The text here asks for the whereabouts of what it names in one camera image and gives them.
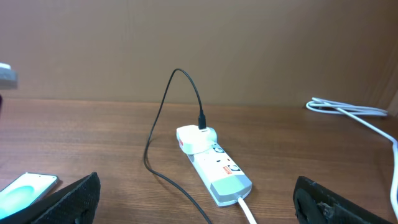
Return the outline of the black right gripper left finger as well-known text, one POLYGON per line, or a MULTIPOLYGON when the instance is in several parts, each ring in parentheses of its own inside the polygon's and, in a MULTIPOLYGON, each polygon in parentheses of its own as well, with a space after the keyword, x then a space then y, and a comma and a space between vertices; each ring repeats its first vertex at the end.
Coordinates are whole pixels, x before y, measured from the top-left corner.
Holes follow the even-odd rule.
POLYGON ((100 200, 101 183, 96 172, 66 186, 1 224, 92 224, 100 200))

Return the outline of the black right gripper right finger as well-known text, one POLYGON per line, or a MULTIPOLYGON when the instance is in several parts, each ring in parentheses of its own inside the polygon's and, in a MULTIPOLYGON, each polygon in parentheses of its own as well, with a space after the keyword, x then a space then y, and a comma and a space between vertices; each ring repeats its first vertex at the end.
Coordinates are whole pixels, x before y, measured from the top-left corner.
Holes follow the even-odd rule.
POLYGON ((300 224, 391 224, 305 176, 296 181, 293 202, 300 224))

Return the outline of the teal screen Galaxy smartphone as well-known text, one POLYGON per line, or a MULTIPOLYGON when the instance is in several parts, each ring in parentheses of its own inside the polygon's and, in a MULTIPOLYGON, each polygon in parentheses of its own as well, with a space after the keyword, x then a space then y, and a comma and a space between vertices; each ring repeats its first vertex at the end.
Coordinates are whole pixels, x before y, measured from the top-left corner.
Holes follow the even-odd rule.
POLYGON ((58 176, 26 172, 1 190, 1 219, 4 219, 47 195, 58 176))

